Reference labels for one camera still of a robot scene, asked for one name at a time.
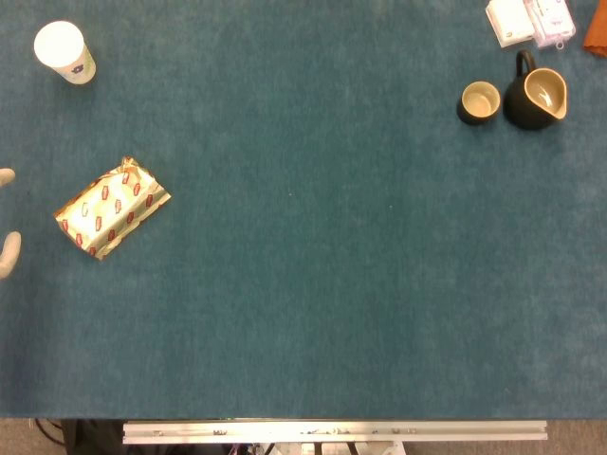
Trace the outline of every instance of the human hand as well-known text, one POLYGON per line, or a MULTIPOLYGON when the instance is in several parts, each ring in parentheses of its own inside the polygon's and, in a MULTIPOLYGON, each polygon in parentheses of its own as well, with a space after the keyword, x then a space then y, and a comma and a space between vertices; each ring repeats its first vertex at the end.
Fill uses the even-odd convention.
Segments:
MULTIPOLYGON (((13 169, 0 169, 0 187, 10 183, 15 178, 13 169)), ((0 280, 6 278, 17 263, 21 251, 21 234, 11 232, 4 241, 0 253, 0 280)))

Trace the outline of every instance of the white paper cup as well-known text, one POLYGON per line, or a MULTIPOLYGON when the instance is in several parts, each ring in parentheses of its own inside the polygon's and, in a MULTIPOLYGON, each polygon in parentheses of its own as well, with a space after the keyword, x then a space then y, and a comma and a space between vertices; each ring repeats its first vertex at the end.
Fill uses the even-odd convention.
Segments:
POLYGON ((97 71, 83 35, 67 21, 51 22, 42 27, 34 40, 34 52, 40 62, 72 83, 87 83, 97 71))

